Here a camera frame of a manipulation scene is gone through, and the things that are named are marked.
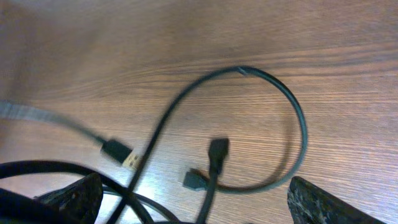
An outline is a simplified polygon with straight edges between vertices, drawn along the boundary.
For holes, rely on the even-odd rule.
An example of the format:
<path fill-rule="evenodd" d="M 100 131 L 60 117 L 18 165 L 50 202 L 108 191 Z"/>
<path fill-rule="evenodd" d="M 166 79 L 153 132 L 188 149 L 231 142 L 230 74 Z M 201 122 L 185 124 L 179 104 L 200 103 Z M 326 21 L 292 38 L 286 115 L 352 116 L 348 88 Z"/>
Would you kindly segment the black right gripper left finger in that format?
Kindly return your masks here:
<path fill-rule="evenodd" d="M 62 189 L 34 197 L 38 202 L 90 224 L 95 222 L 99 214 L 102 199 L 103 184 L 97 173 L 89 174 Z"/>

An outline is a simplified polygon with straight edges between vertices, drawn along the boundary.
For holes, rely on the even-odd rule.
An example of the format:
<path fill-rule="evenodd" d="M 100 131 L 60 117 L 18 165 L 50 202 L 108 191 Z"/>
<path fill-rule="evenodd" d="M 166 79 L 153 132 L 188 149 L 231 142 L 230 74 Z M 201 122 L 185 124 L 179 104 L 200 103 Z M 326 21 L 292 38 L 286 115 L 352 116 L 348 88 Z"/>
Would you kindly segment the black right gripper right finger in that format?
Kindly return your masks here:
<path fill-rule="evenodd" d="M 287 203 L 294 224 L 384 224 L 302 177 L 293 177 Z"/>

